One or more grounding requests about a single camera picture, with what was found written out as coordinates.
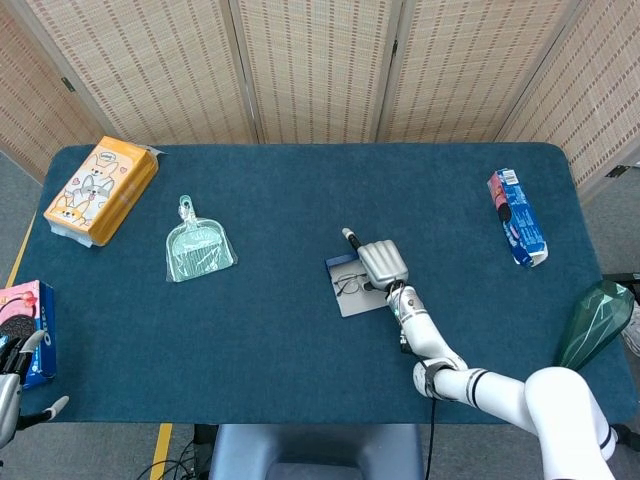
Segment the table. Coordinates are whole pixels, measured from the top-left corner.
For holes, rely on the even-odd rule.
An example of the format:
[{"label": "table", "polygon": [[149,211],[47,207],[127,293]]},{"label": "table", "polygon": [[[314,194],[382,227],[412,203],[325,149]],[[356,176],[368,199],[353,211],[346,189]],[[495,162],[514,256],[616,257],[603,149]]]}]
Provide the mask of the table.
[{"label": "table", "polygon": [[[344,226],[396,242],[469,365],[522,380],[550,364],[600,279],[566,158],[548,144],[160,148],[158,175],[104,248],[49,231],[42,211],[91,147],[54,158],[16,282],[55,289],[58,377],[25,395],[25,411],[69,394],[63,421],[428,423],[391,313],[339,315],[324,260],[350,251]],[[532,270],[511,259],[487,190],[505,166],[548,241]],[[181,194],[222,223],[238,265],[165,281]],[[620,342],[581,373],[611,421],[632,416]],[[438,422],[498,420],[443,404]]]}]

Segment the orange tissue box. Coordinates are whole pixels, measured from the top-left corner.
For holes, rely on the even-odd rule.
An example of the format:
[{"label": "orange tissue box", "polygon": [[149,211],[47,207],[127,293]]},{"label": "orange tissue box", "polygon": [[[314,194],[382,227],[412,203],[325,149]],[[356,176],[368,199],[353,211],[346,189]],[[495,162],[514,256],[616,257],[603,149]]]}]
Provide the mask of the orange tissue box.
[{"label": "orange tissue box", "polygon": [[51,231],[106,245],[157,171],[150,151],[103,137],[45,210]]}]

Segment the dustpan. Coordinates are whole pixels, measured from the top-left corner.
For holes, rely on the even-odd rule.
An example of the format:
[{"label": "dustpan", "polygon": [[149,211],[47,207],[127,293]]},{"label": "dustpan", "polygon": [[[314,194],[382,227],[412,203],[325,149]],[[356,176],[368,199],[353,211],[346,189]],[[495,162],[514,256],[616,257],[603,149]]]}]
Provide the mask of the dustpan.
[{"label": "dustpan", "polygon": [[183,282],[228,268],[237,262],[222,225],[196,217],[189,195],[180,197],[183,220],[167,236],[167,280]]}]

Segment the woven bamboo panel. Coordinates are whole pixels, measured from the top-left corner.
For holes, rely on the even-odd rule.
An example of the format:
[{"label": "woven bamboo panel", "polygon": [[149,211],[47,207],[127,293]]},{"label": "woven bamboo panel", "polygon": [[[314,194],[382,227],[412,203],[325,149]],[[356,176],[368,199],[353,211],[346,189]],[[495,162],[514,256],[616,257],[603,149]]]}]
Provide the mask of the woven bamboo panel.
[{"label": "woven bamboo panel", "polygon": [[579,186],[640,135],[640,2],[589,2],[539,75],[503,139],[558,145]]},{"label": "woven bamboo panel", "polygon": [[392,3],[238,0],[266,143],[370,140]]},{"label": "woven bamboo panel", "polygon": [[62,147],[94,143],[102,136],[100,125],[2,3],[0,98],[0,148],[40,182]]},{"label": "woven bamboo panel", "polygon": [[28,0],[123,139],[246,143],[220,3]]},{"label": "woven bamboo panel", "polygon": [[493,140],[571,3],[417,1],[381,140]]}]

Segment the green vase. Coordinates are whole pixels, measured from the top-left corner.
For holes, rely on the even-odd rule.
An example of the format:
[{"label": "green vase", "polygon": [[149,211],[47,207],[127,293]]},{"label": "green vase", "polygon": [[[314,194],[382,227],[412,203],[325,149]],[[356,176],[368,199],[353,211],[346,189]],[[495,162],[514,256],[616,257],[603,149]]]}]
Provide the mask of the green vase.
[{"label": "green vase", "polygon": [[575,307],[553,364],[582,368],[627,326],[633,302],[629,290],[609,280],[591,287]]}]

